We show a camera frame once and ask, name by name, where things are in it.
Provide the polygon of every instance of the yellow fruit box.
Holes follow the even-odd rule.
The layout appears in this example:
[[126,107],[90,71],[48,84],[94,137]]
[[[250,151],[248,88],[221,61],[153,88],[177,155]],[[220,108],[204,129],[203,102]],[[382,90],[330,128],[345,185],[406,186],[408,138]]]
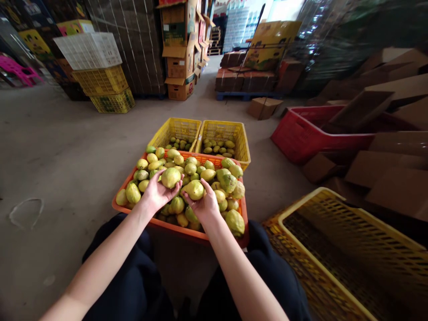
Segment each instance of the yellow fruit box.
[[259,24],[251,41],[245,66],[256,70],[274,70],[282,59],[284,50],[294,41],[301,24],[301,21]]

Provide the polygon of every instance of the person's leg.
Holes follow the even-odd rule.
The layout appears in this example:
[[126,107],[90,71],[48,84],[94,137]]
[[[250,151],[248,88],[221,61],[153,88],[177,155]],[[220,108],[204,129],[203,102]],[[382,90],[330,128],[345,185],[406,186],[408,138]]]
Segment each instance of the person's leg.
[[[96,233],[82,261],[115,230],[126,214],[120,213]],[[144,231],[107,289],[84,320],[173,320],[173,307],[154,264],[150,237]]]
[[[272,291],[290,321],[310,320],[306,294],[290,265],[277,255],[266,232],[258,223],[248,222],[250,243],[247,258]],[[223,272],[219,267],[202,295],[198,320],[240,320]]]

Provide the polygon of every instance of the white plastic crate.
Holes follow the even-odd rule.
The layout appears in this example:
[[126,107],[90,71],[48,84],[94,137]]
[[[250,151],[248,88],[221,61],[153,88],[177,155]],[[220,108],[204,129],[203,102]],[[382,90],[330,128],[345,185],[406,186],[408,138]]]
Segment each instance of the white plastic crate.
[[122,63],[112,33],[80,33],[53,40],[74,70],[108,68]]

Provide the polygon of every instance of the brown cardboard box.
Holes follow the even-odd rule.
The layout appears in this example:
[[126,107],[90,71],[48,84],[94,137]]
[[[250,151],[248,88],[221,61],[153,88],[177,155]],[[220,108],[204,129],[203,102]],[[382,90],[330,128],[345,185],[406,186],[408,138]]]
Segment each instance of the brown cardboard box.
[[195,32],[197,0],[159,5],[164,47],[187,47],[187,37]]
[[428,97],[402,106],[394,116],[415,125],[420,130],[428,130]]
[[305,70],[305,66],[300,61],[294,59],[281,61],[275,92],[289,94],[299,80],[303,70]]
[[362,91],[322,129],[330,134],[357,133],[389,106],[393,92]]
[[356,152],[319,152],[303,167],[302,172],[313,184],[319,184],[332,176],[343,176]]
[[282,102],[279,99],[266,97],[254,98],[247,109],[247,113],[257,120],[269,119]]
[[221,68],[215,78],[215,90],[220,92],[241,91],[244,82],[244,75],[231,72],[228,69]]
[[309,99],[305,106],[323,106],[329,100],[354,99],[361,89],[354,88],[349,82],[330,80],[315,98]]
[[242,91],[252,93],[271,92],[275,85],[276,77],[270,71],[248,71],[244,73]]
[[366,87],[365,91],[393,91],[391,107],[403,106],[428,96],[428,74]]
[[167,78],[165,83],[168,85],[168,97],[174,100],[186,100],[192,94],[195,87],[195,74],[188,78]]
[[246,54],[247,53],[245,51],[232,51],[225,53],[222,61],[220,62],[220,67],[230,68],[240,66],[244,62]]
[[366,201],[428,222],[428,171],[389,168],[373,186]]
[[187,78],[193,73],[195,47],[199,47],[196,38],[196,33],[192,32],[187,47],[164,47],[162,57],[166,57],[168,77]]
[[352,78],[357,78],[359,75],[379,67],[402,54],[410,51],[411,48],[384,48],[371,55],[365,63],[352,75]]
[[428,157],[428,132],[381,132],[369,150]]
[[360,151],[349,168],[345,181],[371,188],[391,167],[427,169],[427,159],[390,152]]
[[361,74],[361,76],[356,79],[357,86],[367,87],[384,82],[413,77],[418,74],[418,66],[417,62],[402,62],[393,65],[385,64]]

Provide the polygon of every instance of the plastic wrap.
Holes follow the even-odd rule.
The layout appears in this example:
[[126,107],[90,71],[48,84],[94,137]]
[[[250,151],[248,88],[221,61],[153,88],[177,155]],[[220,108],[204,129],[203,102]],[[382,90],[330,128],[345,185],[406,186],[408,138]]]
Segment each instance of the plastic wrap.
[[383,48],[414,47],[427,38],[428,4],[422,0],[307,0],[289,55],[306,65],[297,90],[318,91],[351,75]]
[[165,94],[159,12],[153,0],[86,0],[96,31],[115,36],[135,95]]

